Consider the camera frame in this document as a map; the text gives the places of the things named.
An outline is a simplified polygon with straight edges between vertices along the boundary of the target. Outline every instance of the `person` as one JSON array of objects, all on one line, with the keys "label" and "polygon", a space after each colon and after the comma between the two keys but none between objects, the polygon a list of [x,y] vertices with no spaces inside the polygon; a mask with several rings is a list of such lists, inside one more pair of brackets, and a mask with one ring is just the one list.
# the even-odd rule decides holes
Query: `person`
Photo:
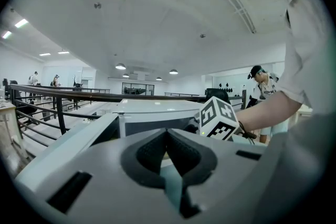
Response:
[{"label": "person", "polygon": [[38,79],[37,79],[37,71],[35,71],[35,73],[33,75],[30,75],[28,78],[28,85],[29,86],[36,86]]},{"label": "person", "polygon": [[58,87],[58,86],[60,86],[60,84],[58,83],[58,78],[59,78],[59,75],[55,75],[54,76],[54,79],[53,79],[53,81],[52,81],[52,83],[51,83],[51,85],[50,86],[53,86],[53,87]]},{"label": "person", "polygon": [[313,108],[314,114],[332,113],[336,108],[335,31],[330,15],[322,0],[285,1],[285,70],[276,93],[237,113],[246,131],[283,122],[303,103]]},{"label": "person", "polygon": [[[251,100],[247,108],[255,105],[258,100],[267,100],[278,91],[279,77],[274,73],[267,73],[261,66],[254,66],[251,69],[248,79],[254,78],[257,82],[254,88]],[[288,120],[285,120],[275,126],[263,128],[260,130],[259,141],[266,143],[267,136],[273,136],[276,133],[286,132],[288,129]]]}]

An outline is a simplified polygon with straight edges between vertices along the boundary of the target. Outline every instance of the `handrail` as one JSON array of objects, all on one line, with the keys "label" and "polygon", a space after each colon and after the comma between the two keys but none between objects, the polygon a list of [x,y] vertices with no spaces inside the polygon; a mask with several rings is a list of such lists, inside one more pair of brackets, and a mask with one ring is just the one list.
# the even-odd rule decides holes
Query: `handrail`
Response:
[{"label": "handrail", "polygon": [[77,98],[86,101],[100,101],[100,102],[120,102],[123,99],[138,99],[138,100],[187,100],[193,102],[204,102],[205,97],[166,97],[156,95],[134,95],[134,94],[109,94],[109,93],[91,93],[79,91],[61,91],[43,87],[23,86],[18,84],[11,84],[13,90],[25,91],[29,93],[41,94],[56,98]]},{"label": "handrail", "polygon": [[178,94],[178,96],[180,97],[181,95],[184,95],[184,96],[200,96],[199,94],[189,94],[189,93],[176,93],[176,92],[165,92],[164,93],[164,96],[172,96],[172,94]]},{"label": "handrail", "polygon": [[[16,108],[16,119],[18,126],[23,126],[35,133],[42,135],[44,137],[51,138],[47,133],[41,132],[39,130],[35,130],[33,127],[28,126],[29,122],[33,122],[35,124],[43,124],[49,127],[57,128],[61,131],[62,135],[65,134],[70,129],[66,128],[64,116],[71,116],[76,118],[84,118],[84,119],[98,119],[99,115],[85,115],[79,113],[71,113],[67,112],[70,109],[63,109],[65,106],[73,105],[74,108],[78,106],[79,102],[83,102],[81,105],[91,104],[92,102],[121,102],[123,99],[138,99],[138,100],[187,100],[193,102],[205,102],[205,97],[200,97],[196,94],[190,94],[190,96],[183,97],[170,97],[170,96],[153,96],[153,95],[133,95],[133,94],[110,94],[110,90],[108,89],[87,89],[87,88],[70,88],[70,87],[44,87],[44,86],[25,86],[25,85],[17,85],[11,84],[11,100],[13,104],[17,104]],[[23,98],[18,96],[17,91],[25,92],[25,93],[33,93],[36,94],[35,96],[26,97],[24,99],[34,99],[38,97],[52,97],[52,101],[44,102],[44,103],[36,103],[32,104],[30,102],[23,101]],[[63,104],[63,100],[73,100],[72,103]],[[45,108],[44,104],[52,104],[53,109]],[[31,110],[26,110],[27,108],[33,108],[35,111],[32,113],[26,112]],[[42,113],[42,112],[49,112],[50,115],[44,115],[41,119],[36,119],[33,115]],[[54,119],[58,119],[59,126],[55,124],[51,124],[48,121],[43,121],[44,119],[49,119],[53,117]],[[27,122],[20,122],[19,120],[22,118],[29,119]],[[19,128],[19,131],[23,135],[22,137],[26,136],[37,143],[40,143],[43,146],[48,146],[47,143],[35,138],[30,133],[24,132]]]},{"label": "handrail", "polygon": [[29,87],[35,87],[35,88],[45,88],[45,89],[56,89],[56,90],[99,90],[99,91],[109,91],[110,89],[96,89],[96,88],[76,88],[76,87],[55,87],[55,86],[41,86],[41,85],[36,85],[36,86],[31,86],[31,85],[24,85],[24,86],[29,86]]}]

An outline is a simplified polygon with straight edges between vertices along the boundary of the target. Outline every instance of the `white wall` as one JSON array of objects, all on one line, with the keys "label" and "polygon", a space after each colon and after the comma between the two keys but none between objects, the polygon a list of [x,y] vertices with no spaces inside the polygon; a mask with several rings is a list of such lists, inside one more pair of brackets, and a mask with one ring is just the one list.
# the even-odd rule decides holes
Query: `white wall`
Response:
[{"label": "white wall", "polygon": [[83,61],[79,59],[70,59],[70,60],[56,60],[56,61],[46,61],[43,64],[46,67],[90,67]]},{"label": "white wall", "polygon": [[38,72],[38,80],[41,78],[43,63],[32,58],[20,55],[0,44],[0,79],[1,87],[4,78],[16,80],[18,84],[26,85],[30,75]]},{"label": "white wall", "polygon": [[168,83],[167,92],[204,95],[205,85],[202,76],[189,76]]},{"label": "white wall", "polygon": [[204,90],[206,90],[208,88],[212,88],[213,87],[213,76],[203,75],[202,76],[202,82],[204,84]]},{"label": "white wall", "polygon": [[109,80],[108,80],[108,75],[106,75],[105,73],[97,70],[96,71],[96,78],[95,78],[95,85],[94,88],[95,89],[109,89]]},{"label": "white wall", "polygon": [[91,67],[83,67],[82,80],[88,81],[88,88],[94,88],[96,79],[96,69]]},{"label": "white wall", "polygon": [[55,75],[59,75],[57,80],[60,83],[61,87],[73,87],[73,80],[75,83],[81,82],[82,76],[82,67],[81,66],[44,66],[42,77],[41,77],[41,85],[42,86],[50,86],[50,83],[54,79]]},{"label": "white wall", "polygon": [[[81,83],[82,71],[85,70],[86,75],[93,76],[95,70],[90,68],[86,63],[79,59],[46,61],[43,63],[43,74],[41,75],[41,84],[50,86],[50,82],[54,76],[59,75],[58,83],[62,87],[73,87],[73,79],[76,83]],[[89,82],[89,88],[94,86],[94,76]]]}]

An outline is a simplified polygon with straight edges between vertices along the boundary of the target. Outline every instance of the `floor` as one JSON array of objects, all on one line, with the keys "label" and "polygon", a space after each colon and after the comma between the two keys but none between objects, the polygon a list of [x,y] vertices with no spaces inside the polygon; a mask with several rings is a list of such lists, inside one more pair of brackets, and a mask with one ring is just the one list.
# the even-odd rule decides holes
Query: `floor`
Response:
[{"label": "floor", "polygon": [[19,152],[19,147],[14,143],[11,143],[3,121],[0,121],[0,154],[5,165],[7,165],[9,174],[13,178],[15,178],[32,160],[30,157],[28,157],[28,159],[22,157]]}]

